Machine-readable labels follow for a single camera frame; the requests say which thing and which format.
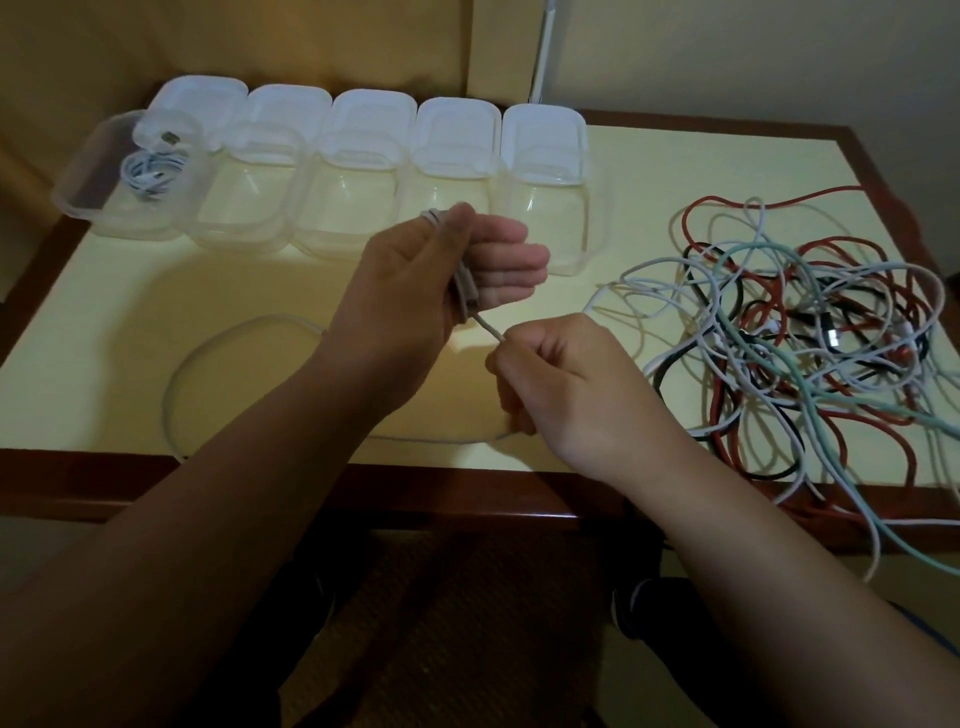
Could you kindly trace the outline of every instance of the tangled cables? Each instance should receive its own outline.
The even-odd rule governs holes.
[[[689,430],[731,468],[752,480],[783,483],[774,502],[797,516],[822,516],[864,525],[871,536],[873,559],[864,579],[876,573],[880,534],[929,565],[960,575],[960,570],[918,551],[892,526],[960,525],[946,519],[898,519],[880,516],[859,493],[849,470],[849,452],[840,424],[854,421],[891,438],[906,457],[903,485],[913,488],[917,455],[898,432],[921,425],[935,439],[943,457],[943,436],[960,439],[960,426],[933,412],[927,388],[935,380],[957,386],[960,374],[940,367],[932,333],[945,302],[944,286],[931,271],[890,260],[877,243],[834,235],[793,249],[767,234],[767,211],[843,191],[848,185],[766,206],[759,198],[745,203],[708,196],[681,216],[686,242],[682,255],[659,257],[637,265],[600,288],[585,311],[614,293],[638,319],[681,312],[684,340],[644,367],[654,388],[669,369],[696,355],[708,372],[708,421]],[[689,217],[697,207],[714,204],[742,210],[754,231],[750,240],[706,243],[694,239]],[[675,266],[673,282],[644,273],[663,264]],[[919,288],[925,279],[928,303]],[[661,307],[642,313],[635,298],[653,299]],[[743,462],[741,425],[750,408],[769,412],[790,444],[791,462],[775,473],[752,473]],[[825,495],[811,477],[814,458],[839,485],[858,512]],[[950,483],[960,501],[960,491]],[[802,488],[814,505],[793,498]]]

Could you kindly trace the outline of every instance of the yellow table surface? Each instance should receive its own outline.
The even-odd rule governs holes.
[[[825,187],[856,184],[833,141],[716,133],[590,127],[593,158],[606,174],[610,246],[572,278],[550,277],[529,301],[491,311],[499,329],[534,318],[580,310],[598,284],[624,269],[682,249],[676,214],[695,199],[718,194],[768,202]],[[694,235],[708,238],[718,211],[698,211]],[[768,231],[795,246],[829,234],[875,240],[900,258],[867,197],[845,192],[771,212]],[[712,239],[749,239],[729,218],[713,220]],[[205,251],[186,237],[151,243],[88,234],[60,275],[3,368],[0,369],[0,447],[164,453],[160,394],[182,358],[207,337],[270,312],[329,321],[352,265],[318,260],[287,247],[248,257]],[[675,268],[657,275],[673,279]],[[621,308],[616,298],[605,299]],[[682,337],[675,313],[645,322],[600,314],[637,361],[648,361]],[[259,395],[292,372],[316,336],[290,324],[264,324],[239,334],[198,361],[175,394],[174,430],[186,451],[195,449]],[[377,432],[478,439],[504,429],[493,380],[483,361],[494,345],[477,326],[456,331],[421,392]],[[943,364],[960,358],[938,330]],[[698,369],[692,367],[696,375]],[[671,409],[689,426],[703,421],[701,384],[677,366],[664,383]],[[938,413],[960,422],[960,393],[934,391]],[[769,460],[785,439],[747,422],[748,462]],[[888,438],[864,425],[845,427],[852,470],[865,482],[900,483],[904,460]],[[902,432],[921,459],[919,481],[943,481],[933,470],[919,427]],[[960,448],[946,441],[948,462],[960,472]],[[492,444],[441,446],[369,440],[354,462],[453,466],[499,470],[564,470],[539,438],[513,436]],[[820,475],[819,466],[814,474]]]

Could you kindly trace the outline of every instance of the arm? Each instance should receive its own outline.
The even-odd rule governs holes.
[[[526,298],[547,251],[451,210],[376,235],[316,352],[189,461],[0,602],[5,724],[163,722],[196,691],[350,455],[422,384],[465,255],[482,307]]]
[[[956,722],[960,662],[690,439],[609,331],[577,314],[506,336],[488,367],[515,425],[660,526],[792,724]]]

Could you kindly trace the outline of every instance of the forearm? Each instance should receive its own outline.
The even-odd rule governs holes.
[[[628,488],[798,725],[952,724],[960,663],[704,451]]]
[[[325,374],[295,374],[7,598],[5,716],[160,720],[199,687],[375,424]]]

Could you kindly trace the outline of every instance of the cable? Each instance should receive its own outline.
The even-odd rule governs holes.
[[[167,193],[186,162],[187,156],[177,152],[140,149],[120,162],[120,179],[142,197],[155,200]]]
[[[479,316],[474,316],[474,319],[478,320],[478,323],[487,331],[490,331],[499,341],[503,340],[503,337],[499,332],[491,327],[487,322],[481,319]],[[283,321],[296,324],[298,326],[304,327],[307,330],[313,331],[318,336],[323,336],[326,333],[326,329],[318,324],[314,324],[311,321],[308,321],[301,316],[295,316],[290,313],[268,313],[263,316],[257,316],[247,321],[243,321],[239,324],[235,324],[229,328],[225,328],[218,333],[213,334],[208,339],[204,340],[199,344],[193,351],[191,351],[187,356],[185,356],[178,364],[174,371],[170,373],[170,376],[167,377],[167,382],[163,386],[163,394],[160,396],[160,432],[163,435],[163,442],[166,444],[167,449],[170,451],[177,461],[180,463],[186,462],[186,455],[183,454],[180,447],[177,445],[174,436],[172,434],[172,427],[170,424],[171,419],[171,395],[175,389],[177,380],[180,378],[180,374],[186,369],[190,364],[200,358],[201,355],[209,352],[217,344],[221,343],[224,339],[232,336],[233,334],[242,331],[247,328],[252,328],[259,324],[263,324],[271,321]],[[430,437],[400,437],[397,435],[370,435],[369,439],[371,440],[386,440],[389,442],[395,443],[425,443],[428,445],[479,445],[481,443],[492,443],[497,440],[502,440],[510,435],[514,434],[513,432],[501,432],[498,435],[493,437],[486,437],[479,440],[456,440],[456,439],[444,439],[444,438],[430,438]]]
[[[745,203],[712,195],[701,198],[681,215],[686,241],[681,256],[656,258],[625,271],[617,281],[599,288],[584,310],[591,311],[604,295],[614,292],[638,319],[656,318],[668,310],[683,316],[682,340],[642,366],[655,391],[662,398],[661,386],[670,368],[697,354],[712,383],[706,382],[708,420],[689,429],[690,435],[706,442],[744,477],[783,481],[792,476],[774,499],[791,513],[864,525],[872,553],[866,580],[879,563],[881,533],[931,566],[960,573],[921,554],[891,530],[894,525],[960,525],[960,521],[875,512],[849,475],[847,443],[837,424],[854,421],[891,438],[906,458],[907,490],[916,482],[918,460],[897,428],[923,426],[946,473],[942,438],[960,439],[960,425],[937,417],[926,392],[931,383],[960,388],[960,372],[944,371],[931,346],[931,331],[944,306],[943,284],[925,268],[888,259],[877,243],[864,238],[837,235],[792,249],[772,240],[765,230],[769,209],[862,191],[852,185],[833,187],[769,206],[759,198]],[[740,208],[754,232],[752,239],[710,244],[695,240],[689,218],[704,204]],[[873,260],[864,262],[854,252]],[[769,262],[757,265],[762,259]],[[663,264],[676,266],[676,282],[636,274]],[[918,287],[921,281],[928,284],[924,290],[931,294],[929,303]],[[720,300],[731,285],[737,287],[736,303],[725,311]],[[629,301],[633,296],[663,306],[653,315],[641,315]],[[695,310],[690,310],[691,303]],[[792,460],[775,473],[751,472],[740,453],[743,413],[754,404],[773,414],[790,443]],[[796,422],[787,411],[799,414]],[[846,511],[820,491],[810,477],[808,457],[819,461],[858,513]],[[960,488],[948,476],[942,479],[960,502]],[[804,486],[816,505],[791,504]]]

